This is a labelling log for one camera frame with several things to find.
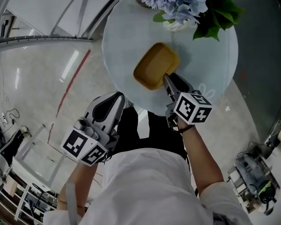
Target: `wire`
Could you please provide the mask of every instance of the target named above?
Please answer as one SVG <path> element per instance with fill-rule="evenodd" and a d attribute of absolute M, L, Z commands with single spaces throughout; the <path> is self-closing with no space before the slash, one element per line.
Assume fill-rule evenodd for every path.
<path fill-rule="evenodd" d="M 18 113 L 18 116 L 16 116 L 16 115 L 14 115 L 13 113 L 11 113 L 13 110 L 15 110 L 15 111 Z M 6 113 L 4 114 L 4 117 L 6 117 L 7 113 L 9 113 L 9 118 L 10 118 L 11 120 L 20 118 L 20 113 L 19 113 L 19 111 L 18 111 L 16 108 L 13 108 L 12 110 L 6 111 Z M 7 119 L 6 119 L 7 122 L 2 121 L 1 117 L 0 117 L 0 121 L 1 121 L 2 126 L 3 126 L 4 128 L 5 128 L 5 126 L 9 123 L 9 121 L 8 121 Z"/>
<path fill-rule="evenodd" d="M 96 179 L 93 178 L 93 180 L 97 182 L 97 184 L 100 186 L 100 188 L 102 188 L 100 183 Z"/>
<path fill-rule="evenodd" d="M 6 95 L 6 93 L 4 92 L 4 72 L 3 72 L 3 67 L 2 67 L 1 52 L 0 52 L 0 67 L 1 67 L 1 72 L 2 72 L 2 95 L 3 95 L 3 102 L 1 103 L 1 107 L 2 107 L 2 111 L 3 111 L 3 103 L 8 102 L 9 98 Z"/>
<path fill-rule="evenodd" d="M 13 124 L 13 125 L 14 125 L 14 124 Z M 11 127 L 12 127 L 13 125 L 11 125 L 11 126 L 9 127 L 9 129 L 11 129 Z M 8 130 L 9 130 L 9 129 L 8 129 Z M 8 130 L 4 131 L 3 134 L 5 134 Z M 3 135 L 3 134 L 2 134 L 2 135 Z"/>
<path fill-rule="evenodd" d="M 28 204 L 28 206 L 29 206 L 29 209 L 30 209 L 31 215 L 32 215 L 32 217 L 34 218 L 34 215 L 33 215 L 33 214 L 34 214 L 34 212 L 33 212 L 32 208 L 31 208 L 31 205 L 30 205 L 30 203 L 29 203 L 29 202 L 28 202 L 27 204 Z"/>
<path fill-rule="evenodd" d="M 273 134 L 272 136 L 277 135 L 280 131 L 281 131 L 281 127 L 279 128 L 278 132 L 276 132 L 276 133 L 275 133 L 275 134 Z"/>
<path fill-rule="evenodd" d="M 279 107 L 279 110 L 278 110 L 278 112 L 277 112 L 277 115 L 276 115 L 276 117 L 275 117 L 275 119 L 274 119 L 274 121 L 273 121 L 273 123 L 272 123 L 272 125 L 271 125 L 271 127 L 270 127 L 270 129 L 269 129 L 269 131 L 268 131 L 268 133 L 267 133 L 267 135 L 270 134 L 270 131 L 272 130 L 272 127 L 273 127 L 275 121 L 277 120 L 277 118 L 278 118 L 278 116 L 279 116 L 280 110 L 281 110 L 281 105 L 280 105 L 280 107 Z"/>
<path fill-rule="evenodd" d="M 245 151 L 239 152 L 239 153 L 237 154 L 237 157 L 238 157 L 238 158 L 241 157 L 243 154 L 245 154 L 245 153 L 247 152 L 247 150 L 250 148 L 250 144 L 251 144 L 251 143 L 253 143 L 253 144 L 255 144 L 255 145 L 260 145 L 259 143 L 250 141 L 249 144 L 248 144 L 247 149 L 246 149 Z"/>
<path fill-rule="evenodd" d="M 273 135 L 273 132 L 276 130 L 276 127 L 277 127 L 277 125 L 280 125 L 281 124 L 281 120 L 278 120 L 277 122 L 276 122 L 276 124 L 275 124 L 275 127 L 273 128 L 273 130 L 272 130 L 272 132 L 271 132 L 271 136 L 274 136 Z"/>
<path fill-rule="evenodd" d="M 33 206 L 33 212 L 34 212 L 34 210 L 36 209 L 36 207 L 38 206 L 38 203 L 39 203 L 39 201 L 41 200 L 41 197 L 43 196 L 43 194 L 44 193 L 46 193 L 45 191 L 43 191 L 38 185 L 36 185 L 36 184 L 32 184 L 37 190 L 39 190 L 40 192 L 41 192 L 41 195 L 38 197 L 38 201 L 37 201 L 37 203 Z"/>

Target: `marble floor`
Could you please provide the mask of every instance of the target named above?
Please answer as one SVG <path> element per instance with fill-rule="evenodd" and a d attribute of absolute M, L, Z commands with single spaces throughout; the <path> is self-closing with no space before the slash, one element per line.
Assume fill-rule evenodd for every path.
<path fill-rule="evenodd" d="M 36 34 L 24 24 L 19 26 L 22 29 L 18 32 Z M 89 49 L 90 54 L 61 102 Z M 83 115 L 93 99 L 115 90 L 104 66 L 100 39 L 84 44 L 34 45 L 0 53 L 0 117 L 13 108 L 20 114 L 15 125 L 9 129 L 11 119 L 7 113 L 8 124 L 2 129 L 9 129 L 5 133 L 8 138 L 20 125 L 26 125 L 32 134 L 42 124 L 46 126 L 25 158 L 25 162 L 45 178 L 51 175 L 61 156 L 59 145 L 66 130 Z M 148 134 L 147 122 L 145 117 L 139 123 L 142 137 Z M 250 112 L 234 81 L 214 105 L 207 122 L 198 126 L 198 130 L 225 177 L 238 152 L 249 141 L 259 141 Z M 68 158 L 64 160 L 53 182 L 53 190 L 61 190 L 75 165 Z M 89 193 L 90 200 L 101 191 L 102 173 L 103 164 L 100 164 Z"/>

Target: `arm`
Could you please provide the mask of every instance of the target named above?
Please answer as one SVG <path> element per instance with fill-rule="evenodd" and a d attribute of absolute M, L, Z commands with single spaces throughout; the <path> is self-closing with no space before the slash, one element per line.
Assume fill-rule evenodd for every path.
<path fill-rule="evenodd" d="M 89 189 L 95 176 L 97 167 L 98 164 L 89 167 L 78 163 L 68 179 L 68 181 L 75 184 L 77 213 L 81 217 L 84 216 L 84 206 L 87 201 Z M 58 196 L 57 210 L 67 210 L 66 183 Z"/>
<path fill-rule="evenodd" d="M 187 124 L 178 117 L 180 129 Z M 224 181 L 221 170 L 212 158 L 195 126 L 182 133 L 184 146 L 192 167 L 199 195 L 209 185 Z"/>

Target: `light blue tablecloth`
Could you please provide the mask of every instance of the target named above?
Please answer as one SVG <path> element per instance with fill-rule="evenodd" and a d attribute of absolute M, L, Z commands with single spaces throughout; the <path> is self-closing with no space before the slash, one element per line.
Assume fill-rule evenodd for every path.
<path fill-rule="evenodd" d="M 234 27 L 213 38 L 192 40 L 195 29 L 170 32 L 153 22 L 157 10 L 143 8 L 135 0 L 121 0 L 108 17 L 102 42 L 105 66 L 116 87 L 136 105 L 164 116 L 171 102 L 164 87 L 150 91 L 138 83 L 133 71 L 157 42 L 164 42 L 180 56 L 176 73 L 199 89 L 213 103 L 227 88 L 237 66 L 238 44 Z"/>

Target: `white frame structure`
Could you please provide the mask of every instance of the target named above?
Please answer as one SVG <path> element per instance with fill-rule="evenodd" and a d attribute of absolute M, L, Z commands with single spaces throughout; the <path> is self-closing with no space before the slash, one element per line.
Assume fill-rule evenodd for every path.
<path fill-rule="evenodd" d="M 66 36 L 55 36 L 54 31 L 58 26 L 58 23 L 71 6 L 74 0 L 70 0 L 69 4 L 66 6 L 59 19 L 57 20 L 54 28 L 52 29 L 50 35 L 43 36 L 22 36 L 22 37 L 8 37 L 8 38 L 0 38 L 0 52 L 4 50 L 9 50 L 17 47 L 30 46 L 36 44 L 48 44 L 48 43 L 57 43 L 57 42 L 92 42 L 91 39 L 92 34 L 95 29 L 98 27 L 100 22 L 111 12 L 113 7 L 118 3 L 118 0 L 110 0 L 97 14 L 91 24 L 87 27 L 87 29 L 83 32 L 82 37 L 66 37 Z M 0 21 L 2 15 L 7 7 L 9 0 L 0 0 Z M 79 11 L 79 17 L 77 21 L 77 32 L 79 34 L 81 23 L 83 19 L 83 15 L 85 12 L 86 4 L 88 0 L 82 0 L 81 8 Z"/>

